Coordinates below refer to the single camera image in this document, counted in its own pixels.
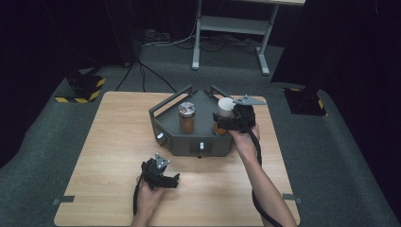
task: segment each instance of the glass jar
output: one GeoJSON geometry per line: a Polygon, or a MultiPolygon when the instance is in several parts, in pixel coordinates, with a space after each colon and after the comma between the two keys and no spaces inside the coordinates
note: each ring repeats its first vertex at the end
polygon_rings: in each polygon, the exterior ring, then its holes
{"type": "Polygon", "coordinates": [[[178,106],[178,109],[181,132],[193,133],[195,129],[195,105],[192,102],[183,102],[178,106]]]}

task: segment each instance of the yellow black tape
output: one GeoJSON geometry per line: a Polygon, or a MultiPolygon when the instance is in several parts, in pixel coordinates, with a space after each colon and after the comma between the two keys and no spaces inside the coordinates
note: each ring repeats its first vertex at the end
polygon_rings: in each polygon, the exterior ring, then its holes
{"type": "Polygon", "coordinates": [[[55,96],[58,102],[72,102],[72,103],[88,103],[94,101],[100,94],[101,87],[103,86],[106,79],[101,79],[97,82],[95,90],[89,95],[89,97],[71,97],[71,96],[55,96]]]}

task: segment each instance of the white table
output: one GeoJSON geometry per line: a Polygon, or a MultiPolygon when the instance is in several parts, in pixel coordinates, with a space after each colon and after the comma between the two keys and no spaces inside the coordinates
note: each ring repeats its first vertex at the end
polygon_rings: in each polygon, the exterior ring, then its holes
{"type": "Polygon", "coordinates": [[[245,33],[254,35],[264,35],[262,45],[256,48],[257,57],[264,76],[270,74],[268,64],[266,63],[265,51],[268,44],[271,29],[280,5],[302,6],[305,0],[241,0],[243,2],[274,4],[273,10],[268,21],[258,21],[249,19],[237,19],[228,17],[216,17],[201,15],[202,0],[198,0],[197,12],[197,33],[194,46],[194,56],[192,60],[192,69],[198,70],[200,67],[200,37],[202,30],[225,31],[235,33],[245,33]]]}

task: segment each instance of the black base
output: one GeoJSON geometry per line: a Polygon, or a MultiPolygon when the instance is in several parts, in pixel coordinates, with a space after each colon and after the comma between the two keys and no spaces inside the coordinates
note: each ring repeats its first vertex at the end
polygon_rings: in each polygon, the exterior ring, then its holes
{"type": "Polygon", "coordinates": [[[92,101],[95,99],[96,92],[101,88],[99,83],[102,80],[101,76],[82,76],[82,79],[77,82],[71,82],[71,79],[65,78],[58,87],[55,98],[56,100],[64,98],[65,102],[80,102],[79,100],[83,100],[83,102],[92,101]]]}
{"type": "Polygon", "coordinates": [[[318,95],[306,96],[302,90],[296,89],[283,89],[286,95],[289,110],[292,114],[302,115],[327,115],[322,101],[318,95]]]}

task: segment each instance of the black stand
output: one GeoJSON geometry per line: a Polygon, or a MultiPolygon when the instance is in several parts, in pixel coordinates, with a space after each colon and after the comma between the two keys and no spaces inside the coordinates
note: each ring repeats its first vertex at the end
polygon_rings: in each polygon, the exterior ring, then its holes
{"type": "Polygon", "coordinates": [[[283,91],[292,114],[327,115],[316,93],[309,94],[306,88],[304,90],[284,88],[283,91]]]}
{"type": "Polygon", "coordinates": [[[66,77],[55,94],[58,102],[87,103],[94,101],[106,79],[95,75],[82,75],[77,72],[73,77],[66,77]]]}

